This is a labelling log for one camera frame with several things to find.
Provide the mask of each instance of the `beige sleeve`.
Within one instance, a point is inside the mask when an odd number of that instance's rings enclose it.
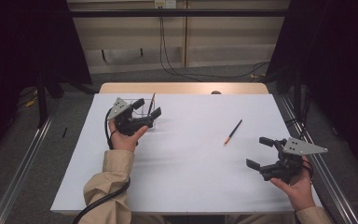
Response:
[[[84,187],[86,204],[89,205],[123,187],[129,180],[133,158],[133,153],[128,150],[105,151],[103,171],[93,176]],[[130,224],[131,210],[127,206],[127,192],[92,209],[79,223]]]
[[[329,217],[322,207],[310,207],[296,212],[301,224],[331,224]]]

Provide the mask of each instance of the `table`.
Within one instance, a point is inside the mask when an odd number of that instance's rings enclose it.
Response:
[[[226,94],[207,95],[211,91]],[[161,104],[165,116],[158,118],[156,129],[149,130],[137,148],[129,188],[132,212],[205,215],[292,211],[283,192],[245,165],[246,158],[262,165],[277,160],[276,150],[259,144],[258,137],[289,136],[276,103],[263,84],[109,83],[101,87],[101,92],[108,94],[94,97],[52,211],[69,215],[85,206],[80,189],[101,170],[106,146],[101,133],[103,123],[98,120],[112,99],[118,97],[114,92],[123,99],[156,92],[156,105]],[[184,101],[191,108],[178,113]],[[242,117],[244,122],[236,137],[223,147],[224,139]],[[313,195],[321,205],[317,194]]]

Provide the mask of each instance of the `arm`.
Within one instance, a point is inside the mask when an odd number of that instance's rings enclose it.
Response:
[[[115,123],[109,122],[111,140],[114,150],[104,153],[103,171],[91,178],[84,187],[86,204],[93,203],[109,193],[122,188],[129,180],[136,142],[147,131],[141,128],[133,136],[126,136],[116,131]],[[99,205],[89,211],[80,223],[131,223],[131,210],[127,206],[127,192]]]
[[[331,223],[327,214],[321,207],[317,207],[312,197],[310,173],[303,169],[299,176],[292,178],[290,185],[277,178],[271,178],[271,183],[281,189],[289,197],[290,203],[296,210],[298,219],[302,224]]]

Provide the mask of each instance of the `white paper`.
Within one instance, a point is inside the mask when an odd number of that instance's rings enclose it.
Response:
[[[57,193],[53,212],[85,208],[83,187],[102,170],[108,149],[103,121],[118,98],[150,99],[151,94],[97,94]],[[261,136],[282,140],[289,132],[272,97],[260,95],[157,94],[162,114],[140,139],[131,173],[129,206],[134,213],[228,214],[293,211],[287,196],[246,159],[270,165],[275,147]],[[223,143],[237,123],[228,144]],[[321,205],[313,192],[315,202]]]

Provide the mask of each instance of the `power outlet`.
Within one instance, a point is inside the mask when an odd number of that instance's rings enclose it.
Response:
[[[155,0],[155,8],[165,8],[165,0]]]
[[[165,8],[176,8],[176,0],[165,0]]]

